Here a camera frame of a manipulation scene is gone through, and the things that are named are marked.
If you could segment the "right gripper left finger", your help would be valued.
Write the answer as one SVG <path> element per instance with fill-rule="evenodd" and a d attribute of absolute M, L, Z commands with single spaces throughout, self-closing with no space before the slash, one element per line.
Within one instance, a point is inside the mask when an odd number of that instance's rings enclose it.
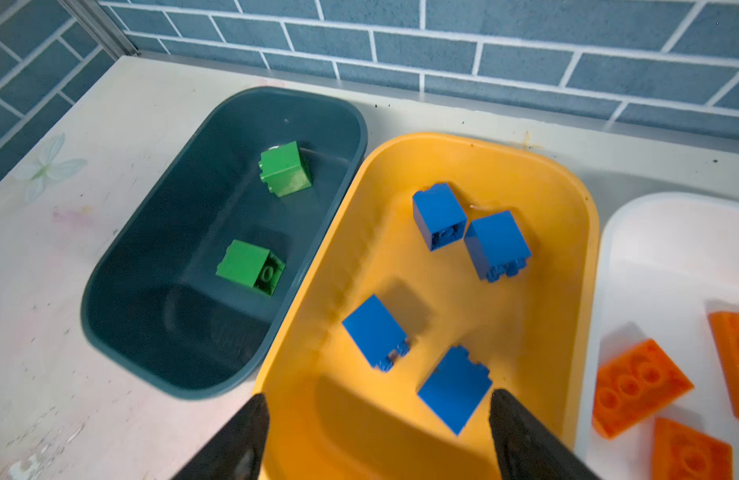
<path fill-rule="evenodd" d="M 174 479 L 258 479 L 270 422 L 265 394 L 255 394 Z"/>

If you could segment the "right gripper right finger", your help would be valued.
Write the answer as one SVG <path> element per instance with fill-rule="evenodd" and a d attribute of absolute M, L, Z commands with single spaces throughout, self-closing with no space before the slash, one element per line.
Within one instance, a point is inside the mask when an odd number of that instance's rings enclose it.
<path fill-rule="evenodd" d="M 503 479 L 599 479 L 507 389 L 491 394 L 489 427 Z"/>

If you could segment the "blue lego brick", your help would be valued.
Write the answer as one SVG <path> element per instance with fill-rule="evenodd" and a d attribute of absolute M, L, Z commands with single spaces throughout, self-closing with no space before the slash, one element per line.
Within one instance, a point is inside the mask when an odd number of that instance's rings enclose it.
<path fill-rule="evenodd" d="M 463 240 L 477 276 L 489 283 L 516 276 L 531 258 L 529 245 L 509 211 L 473 220 Z"/>
<path fill-rule="evenodd" d="M 377 295 L 369 297 L 342 322 L 371 368 L 390 372 L 397 358 L 411 351 L 409 337 Z"/>
<path fill-rule="evenodd" d="M 489 368 L 471 362 L 469 350 L 456 345 L 441 358 L 417 392 L 419 399 L 458 436 L 493 386 Z"/>
<path fill-rule="evenodd" d="M 413 194 L 413 219 L 429 251 L 461 240 L 467 227 L 467 215 L 447 183 Z"/>

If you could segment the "orange lego brick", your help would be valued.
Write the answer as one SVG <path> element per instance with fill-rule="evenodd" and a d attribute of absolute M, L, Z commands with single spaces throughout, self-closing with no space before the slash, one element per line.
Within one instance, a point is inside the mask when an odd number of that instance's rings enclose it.
<path fill-rule="evenodd" d="M 693 388 L 663 348 L 645 340 L 599 368 L 593 429 L 612 440 Z"/>
<path fill-rule="evenodd" d="M 739 418 L 739 312 L 713 312 L 709 314 L 709 325 L 727 382 L 733 414 Z"/>
<path fill-rule="evenodd" d="M 733 479 L 733 448 L 667 418 L 655 420 L 653 479 Z"/>

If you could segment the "dark teal plastic bin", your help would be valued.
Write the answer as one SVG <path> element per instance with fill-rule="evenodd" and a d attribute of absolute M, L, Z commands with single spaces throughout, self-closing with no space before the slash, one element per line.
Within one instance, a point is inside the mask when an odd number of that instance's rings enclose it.
<path fill-rule="evenodd" d="M 293 141 L 312 187 L 279 198 L 259 161 Z M 367 147 L 365 118 L 345 100 L 273 87 L 225 99 L 93 271 L 81 307 L 87 340 L 177 398 L 236 388 L 266 357 Z M 273 296 L 216 275 L 234 240 L 285 262 Z"/>

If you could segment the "yellow plastic bin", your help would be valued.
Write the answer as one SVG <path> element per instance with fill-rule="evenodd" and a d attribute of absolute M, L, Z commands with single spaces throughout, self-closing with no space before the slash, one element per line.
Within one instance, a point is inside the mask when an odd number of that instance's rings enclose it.
<path fill-rule="evenodd" d="M 451 185 L 469 219 L 509 211 L 531 249 L 512 278 L 479 279 L 463 242 L 429 251 L 413 194 Z M 362 164 L 258 375 L 265 479 L 495 479 L 489 403 L 455 436 L 417 397 L 449 348 L 489 368 L 575 445 L 599 215 L 583 182 L 535 153 L 445 134 L 399 136 Z M 371 368 L 342 322 L 377 295 L 409 337 Z"/>

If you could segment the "white plastic bin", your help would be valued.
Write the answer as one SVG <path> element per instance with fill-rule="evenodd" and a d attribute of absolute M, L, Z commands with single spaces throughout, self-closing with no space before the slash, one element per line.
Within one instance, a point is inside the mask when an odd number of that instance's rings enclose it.
<path fill-rule="evenodd" d="M 709 324 L 716 311 L 739 312 L 739 202 L 660 193 L 611 216 L 599 248 L 575 440 L 575 454 L 597 476 L 651 477 L 652 419 L 613 440 L 591 422 L 597 370 L 651 339 L 693 382 L 663 416 L 731 444 L 739 479 L 739 418 Z"/>

